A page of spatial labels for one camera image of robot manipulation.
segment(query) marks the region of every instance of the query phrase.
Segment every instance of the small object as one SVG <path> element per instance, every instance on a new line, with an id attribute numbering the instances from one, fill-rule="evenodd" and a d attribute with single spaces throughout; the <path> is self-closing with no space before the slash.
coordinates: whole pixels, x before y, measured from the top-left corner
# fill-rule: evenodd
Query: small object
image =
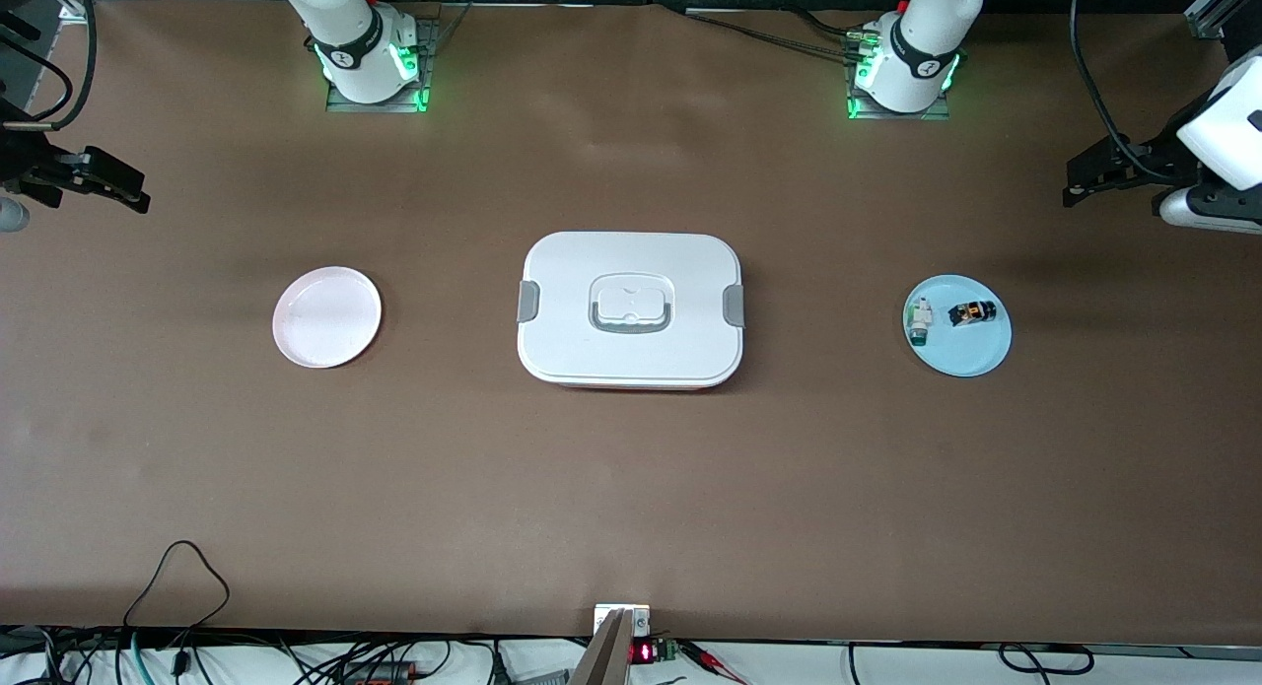
<path id="1" fill-rule="evenodd" d="M 907 341 L 911 347 L 923 348 L 929 342 L 929 325 L 934 322 L 934 309 L 925 299 L 916 299 L 916 303 L 907 307 Z"/>
<path id="2" fill-rule="evenodd" d="M 915 344 L 906 324 L 906 313 L 924 299 L 930 308 L 954 309 L 960 304 L 991 299 L 993 320 L 978 322 L 965 333 L 939 329 L 934 342 Z M 902 303 L 904 336 L 912 352 L 929 367 L 950 376 L 979 376 L 991 372 L 1007 357 L 1012 347 L 1012 318 L 994 290 L 972 278 L 944 275 L 933 276 L 911 289 Z"/>
<path id="3" fill-rule="evenodd" d="M 342 685 L 410 685 L 413 680 L 420 680 L 415 662 L 366 661 L 352 662 Z"/>
<path id="4" fill-rule="evenodd" d="M 953 327 L 960 327 L 969 325 L 973 322 L 994 320 L 998 313 L 991 302 L 970 302 L 952 308 L 946 312 L 946 318 L 950 318 Z"/>
<path id="5" fill-rule="evenodd" d="M 30 223 L 30 209 L 19 201 L 0 197 L 0 232 L 21 232 Z"/>
<path id="6" fill-rule="evenodd" d="M 736 371 L 743 343 L 741 262 L 717 237 L 555 232 L 526 255 L 517 357 L 539 380 L 699 390 Z"/>
<path id="7" fill-rule="evenodd" d="M 188 672 L 189 659 L 188 651 L 180 650 L 175 653 L 175 657 L 170 661 L 170 674 L 173 677 L 179 677 Z"/>
<path id="8" fill-rule="evenodd" d="M 650 665 L 679 657 L 674 638 L 636 638 L 631 641 L 631 665 Z"/>
<path id="9" fill-rule="evenodd" d="M 381 295 L 360 271 L 329 266 L 304 272 L 280 294 L 271 315 L 276 347 L 303 367 L 337 367 L 358 357 L 381 325 Z"/>

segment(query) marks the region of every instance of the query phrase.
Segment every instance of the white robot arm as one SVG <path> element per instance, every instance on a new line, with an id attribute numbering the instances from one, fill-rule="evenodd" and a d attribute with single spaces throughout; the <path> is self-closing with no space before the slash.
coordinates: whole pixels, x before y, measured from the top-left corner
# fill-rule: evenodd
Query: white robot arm
<path id="1" fill-rule="evenodd" d="M 418 78 L 414 62 L 401 56 L 416 43 L 414 16 L 367 0 L 286 1 L 310 30 L 324 74 L 347 100 L 386 101 Z"/>
<path id="2" fill-rule="evenodd" d="M 911 0 L 907 10 L 887 11 L 864 29 L 875 29 L 880 43 L 862 52 L 854 85 L 878 105 L 897 114 L 916 114 L 933 106 L 943 82 L 955 67 L 959 44 L 973 26 L 983 0 Z"/>

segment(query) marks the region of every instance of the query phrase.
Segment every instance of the white container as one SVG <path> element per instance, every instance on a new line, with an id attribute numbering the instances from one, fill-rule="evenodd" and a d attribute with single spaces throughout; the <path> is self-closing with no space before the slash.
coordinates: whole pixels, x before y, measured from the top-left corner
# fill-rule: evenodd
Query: white container
<path id="1" fill-rule="evenodd" d="M 717 237 L 555 232 L 526 255 L 517 356 L 545 382 L 699 390 L 743 347 L 741 262 Z"/>

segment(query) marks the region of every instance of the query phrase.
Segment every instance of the gray clip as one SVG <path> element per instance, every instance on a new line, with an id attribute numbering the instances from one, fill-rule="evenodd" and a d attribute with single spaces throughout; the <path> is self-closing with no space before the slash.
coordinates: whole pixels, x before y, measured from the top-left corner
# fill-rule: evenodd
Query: gray clip
<path id="1" fill-rule="evenodd" d="M 723 289 L 723 320 L 732 327 L 745 327 L 745 286 L 732 284 Z"/>
<path id="2" fill-rule="evenodd" d="M 517 289 L 517 322 L 531 322 L 539 315 L 539 284 L 522 281 Z"/>

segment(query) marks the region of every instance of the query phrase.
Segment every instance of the brown tabletop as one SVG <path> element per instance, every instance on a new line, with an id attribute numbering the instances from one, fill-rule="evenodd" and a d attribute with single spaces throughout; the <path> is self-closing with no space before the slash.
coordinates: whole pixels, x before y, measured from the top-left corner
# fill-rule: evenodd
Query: brown tabletop
<path id="1" fill-rule="evenodd" d="M 189 537 L 223 626 L 563 635 L 627 599 L 693 637 L 1262 643 L 1262 241 L 1153 190 L 1061 209 L 1103 134 L 1064 16 L 983 16 L 928 124 L 847 120 L 838 66 L 654 6 L 477 8 L 410 116 L 326 115 L 283 3 L 98 10 L 54 140 L 154 204 L 68 196 L 0 240 L 0 621 L 117 623 Z M 1180 16 L 1083 28 L 1136 138 L 1222 71 Z M 529 376 L 517 281 L 558 230 L 728 241 L 736 376 Z M 270 318 L 324 264 L 385 320 L 310 371 Z M 907 348 L 935 272 L 1011 312 L 993 373 Z M 183 554 L 140 621 L 213 602 Z"/>

